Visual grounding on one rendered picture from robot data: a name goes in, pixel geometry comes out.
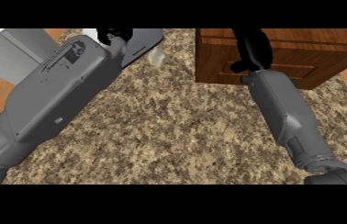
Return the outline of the dark grey flat panel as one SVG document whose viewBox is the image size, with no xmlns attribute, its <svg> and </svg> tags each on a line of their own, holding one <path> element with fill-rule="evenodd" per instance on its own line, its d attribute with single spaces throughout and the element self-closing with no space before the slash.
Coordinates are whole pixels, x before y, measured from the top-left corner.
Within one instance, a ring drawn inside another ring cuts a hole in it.
<svg viewBox="0 0 347 224">
<path fill-rule="evenodd" d="M 123 68 L 158 45 L 164 39 L 161 28 L 134 28 L 133 37 L 127 42 Z"/>
</svg>

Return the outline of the white object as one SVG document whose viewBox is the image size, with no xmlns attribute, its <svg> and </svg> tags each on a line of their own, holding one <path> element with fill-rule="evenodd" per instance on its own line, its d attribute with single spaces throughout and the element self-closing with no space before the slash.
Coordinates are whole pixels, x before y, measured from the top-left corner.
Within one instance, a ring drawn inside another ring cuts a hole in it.
<svg viewBox="0 0 347 224">
<path fill-rule="evenodd" d="M 95 28 L 84 28 L 81 34 L 87 35 L 92 39 L 98 39 L 98 31 Z"/>
</svg>

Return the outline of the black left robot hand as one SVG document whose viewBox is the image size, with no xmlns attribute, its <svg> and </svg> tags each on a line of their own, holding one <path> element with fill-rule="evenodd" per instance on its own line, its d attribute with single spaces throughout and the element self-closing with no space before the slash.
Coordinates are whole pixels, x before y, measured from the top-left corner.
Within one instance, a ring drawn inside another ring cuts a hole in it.
<svg viewBox="0 0 347 224">
<path fill-rule="evenodd" d="M 96 32 L 98 40 L 108 46 L 111 45 L 111 38 L 108 37 L 109 35 L 114 37 L 121 37 L 124 41 L 130 41 L 133 37 L 131 28 L 99 28 L 96 29 Z"/>
</svg>

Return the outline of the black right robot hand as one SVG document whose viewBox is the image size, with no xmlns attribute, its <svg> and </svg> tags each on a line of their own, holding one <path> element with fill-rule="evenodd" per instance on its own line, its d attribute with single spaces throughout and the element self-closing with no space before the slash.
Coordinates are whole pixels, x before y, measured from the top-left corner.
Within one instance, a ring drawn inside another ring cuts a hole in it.
<svg viewBox="0 0 347 224">
<path fill-rule="evenodd" d="M 273 64 L 273 49 L 260 28 L 233 28 L 238 41 L 239 61 L 230 64 L 235 73 L 269 70 Z"/>
</svg>

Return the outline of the brown wooden drawer front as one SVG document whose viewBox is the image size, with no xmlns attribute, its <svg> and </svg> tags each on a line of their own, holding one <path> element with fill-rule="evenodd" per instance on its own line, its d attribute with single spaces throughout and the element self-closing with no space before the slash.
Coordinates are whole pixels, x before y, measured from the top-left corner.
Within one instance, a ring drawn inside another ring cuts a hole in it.
<svg viewBox="0 0 347 224">
<path fill-rule="evenodd" d="M 195 81 L 241 85 L 247 72 L 230 71 L 238 59 L 235 45 L 202 44 L 196 48 Z M 312 90 L 347 69 L 347 46 L 273 42 L 272 69 L 295 80 L 300 89 Z"/>
</svg>

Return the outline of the brown wooden cabinet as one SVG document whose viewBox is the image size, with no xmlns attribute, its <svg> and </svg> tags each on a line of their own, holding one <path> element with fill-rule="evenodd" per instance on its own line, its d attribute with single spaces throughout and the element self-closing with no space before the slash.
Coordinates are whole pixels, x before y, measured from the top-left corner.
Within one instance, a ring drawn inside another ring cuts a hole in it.
<svg viewBox="0 0 347 224">
<path fill-rule="evenodd" d="M 263 32 L 267 35 L 272 47 L 273 42 L 347 46 L 347 28 L 264 28 Z M 195 69 L 196 48 L 202 44 L 236 46 L 236 38 L 232 29 L 198 28 L 195 30 Z"/>
</svg>

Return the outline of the pale grey appliance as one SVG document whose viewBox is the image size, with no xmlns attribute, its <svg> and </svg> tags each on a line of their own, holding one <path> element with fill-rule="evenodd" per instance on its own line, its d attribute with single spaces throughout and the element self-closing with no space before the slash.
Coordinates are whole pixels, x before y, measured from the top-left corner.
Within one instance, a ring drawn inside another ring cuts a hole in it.
<svg viewBox="0 0 347 224">
<path fill-rule="evenodd" d="M 0 28 L 0 78 L 16 85 L 56 49 L 41 28 Z"/>
</svg>

